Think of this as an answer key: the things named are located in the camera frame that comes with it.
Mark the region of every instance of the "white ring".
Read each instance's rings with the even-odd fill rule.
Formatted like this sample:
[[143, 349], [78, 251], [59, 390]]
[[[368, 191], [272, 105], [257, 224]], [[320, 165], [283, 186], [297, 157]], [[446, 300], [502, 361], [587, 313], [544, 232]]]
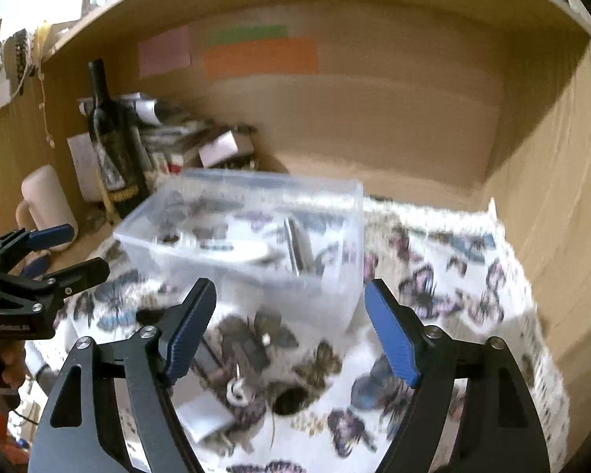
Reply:
[[231, 379], [227, 383], [227, 390], [225, 397], [235, 407], [247, 407], [254, 400], [253, 396], [249, 396], [245, 392], [245, 379]]

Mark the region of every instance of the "pink sticky note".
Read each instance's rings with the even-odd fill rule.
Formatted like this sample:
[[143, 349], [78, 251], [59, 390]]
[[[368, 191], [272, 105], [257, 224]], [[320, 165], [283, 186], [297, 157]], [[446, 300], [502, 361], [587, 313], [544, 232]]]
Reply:
[[188, 26], [180, 26], [138, 44], [140, 78], [190, 66]]

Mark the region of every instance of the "clear plastic storage box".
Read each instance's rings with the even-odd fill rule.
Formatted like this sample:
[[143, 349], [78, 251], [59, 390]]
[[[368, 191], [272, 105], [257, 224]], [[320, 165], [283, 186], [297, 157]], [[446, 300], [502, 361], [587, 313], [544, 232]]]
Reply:
[[358, 181], [190, 169], [114, 235], [151, 277], [215, 282], [221, 302], [344, 331], [363, 291]]

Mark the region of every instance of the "blue handle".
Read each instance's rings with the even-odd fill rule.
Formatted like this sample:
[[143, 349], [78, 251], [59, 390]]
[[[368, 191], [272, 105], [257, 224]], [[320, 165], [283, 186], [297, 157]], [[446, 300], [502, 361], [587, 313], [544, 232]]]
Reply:
[[22, 273], [20, 275], [32, 279], [45, 274], [49, 268], [50, 256], [45, 255], [33, 260], [27, 266], [25, 266], [22, 269]]
[[395, 376], [414, 388], [422, 374], [423, 325], [412, 309], [401, 306], [381, 279], [366, 285], [366, 311], [370, 316], [389, 366]]
[[32, 231], [26, 246], [32, 251], [43, 251], [74, 239], [74, 229], [70, 224], [56, 225], [40, 231]]
[[[164, 354], [161, 350], [161, 356], [165, 358], [162, 373], [171, 384], [188, 373], [216, 305], [214, 285], [207, 279], [199, 279], [186, 300], [164, 314], [161, 321], [164, 329], [160, 338], [161, 346], [165, 347]], [[175, 329], [169, 333], [167, 322], [173, 321]]]

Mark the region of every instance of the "white mug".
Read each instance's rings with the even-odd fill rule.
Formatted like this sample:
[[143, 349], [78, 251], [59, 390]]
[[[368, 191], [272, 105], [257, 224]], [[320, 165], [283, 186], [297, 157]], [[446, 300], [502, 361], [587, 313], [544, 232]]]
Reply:
[[[17, 205], [16, 221], [18, 227], [31, 227], [31, 218], [37, 229], [47, 229], [61, 224], [70, 224], [74, 228], [76, 238], [79, 228], [72, 210], [65, 198], [61, 183], [54, 168], [44, 165], [29, 174], [22, 181], [22, 197], [24, 200]], [[52, 247], [54, 252], [61, 252], [70, 244], [64, 243]]]

